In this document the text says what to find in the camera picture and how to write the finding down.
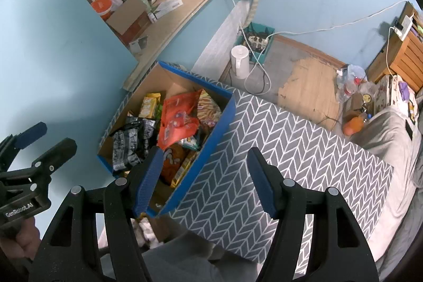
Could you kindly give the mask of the person's left hand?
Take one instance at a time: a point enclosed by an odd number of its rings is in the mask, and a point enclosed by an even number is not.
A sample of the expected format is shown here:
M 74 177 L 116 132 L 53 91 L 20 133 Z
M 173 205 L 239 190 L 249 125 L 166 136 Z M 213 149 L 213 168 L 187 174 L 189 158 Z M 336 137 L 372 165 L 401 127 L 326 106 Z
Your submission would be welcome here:
M 41 244 L 40 232 L 35 218 L 25 219 L 15 239 L 1 237 L 1 249 L 10 259 L 34 259 Z

